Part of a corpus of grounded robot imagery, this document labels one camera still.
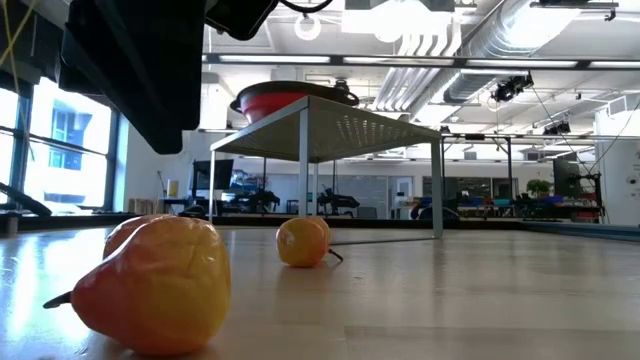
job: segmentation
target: ceiling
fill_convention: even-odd
[[[475,0],[477,9],[458,15],[461,22],[462,38],[470,34],[500,1]],[[605,22],[603,11],[583,11],[553,40],[538,49],[532,56],[548,58],[640,58],[640,42],[635,34],[640,33],[640,1],[618,0],[618,17]],[[262,26],[256,37],[247,42],[239,42],[227,35],[219,35],[211,28],[205,28],[204,52],[212,53],[278,53],[278,54],[386,54],[402,51],[402,41],[386,43],[374,34],[345,33],[341,22],[346,18],[344,0],[335,0],[326,10],[319,13],[321,30],[317,38],[303,40],[296,35],[296,21],[299,15],[279,6]],[[53,23],[62,25],[67,16],[67,3],[63,0],[39,1],[37,10]],[[311,29],[303,22],[300,28]],[[205,65],[203,71],[218,73],[230,90],[237,94],[246,86],[269,81],[274,71],[282,71],[282,66],[246,65]],[[363,99],[373,101],[389,72],[381,67],[322,67],[295,66],[295,79],[331,86],[338,78],[347,79],[351,90]],[[528,90],[514,102],[496,104],[489,99],[492,87],[469,101],[451,116],[442,119],[421,121],[438,127],[441,122],[449,125],[454,132],[494,132],[515,133],[532,130],[531,124],[548,118],[548,114],[568,111],[572,133],[593,131],[593,110],[605,105],[606,101],[621,96],[622,91],[640,91],[640,72],[598,72],[598,71],[533,71],[532,77],[538,96]],[[234,126],[245,125],[242,117],[230,113]]]

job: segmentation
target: window frame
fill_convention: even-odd
[[[3,89],[14,92],[15,89],[1,86]],[[85,210],[101,210],[112,211],[113,210],[113,193],[115,183],[115,168],[116,168],[116,152],[118,147],[118,124],[120,121],[120,112],[113,106],[109,106],[111,110],[111,123],[109,133],[109,149],[107,154],[100,153],[98,151],[90,150],[82,146],[71,144],[68,142],[53,139],[51,137],[39,136],[29,133],[31,128],[31,115],[33,112],[33,96],[34,96],[34,84],[30,84],[22,81],[20,85],[20,93],[18,94],[18,111],[16,112],[16,124],[15,128],[8,128],[0,125],[0,131],[6,133],[9,136],[13,136],[13,153],[11,154],[11,170],[9,186],[20,191],[24,191],[25,178],[27,172],[29,146],[25,141],[25,135],[28,134],[30,142],[41,143],[49,146],[52,149],[59,149],[64,151],[74,151],[82,154],[91,154],[105,157],[107,162],[106,181],[105,181],[105,193],[103,206],[79,206]],[[64,167],[64,156],[61,157],[61,165]],[[15,205],[15,201],[11,198],[8,199],[7,204]]]

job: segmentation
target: metal table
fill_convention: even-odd
[[[433,229],[442,237],[442,164],[439,132],[333,101],[308,96],[211,145],[209,219],[215,215],[213,196],[216,152],[298,161],[298,215],[307,215],[309,164],[314,165],[312,189],[317,193],[318,164],[421,143],[431,144]],[[317,211],[313,197],[312,213]]]

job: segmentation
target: potted plant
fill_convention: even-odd
[[[533,179],[527,183],[527,191],[539,198],[540,194],[548,193],[551,186],[552,184],[546,180]]]

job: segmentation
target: red bowl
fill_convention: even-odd
[[[360,103],[356,95],[343,89],[297,81],[271,81],[242,90],[231,103],[231,109],[244,114],[249,123],[253,124],[309,95],[349,106]]]

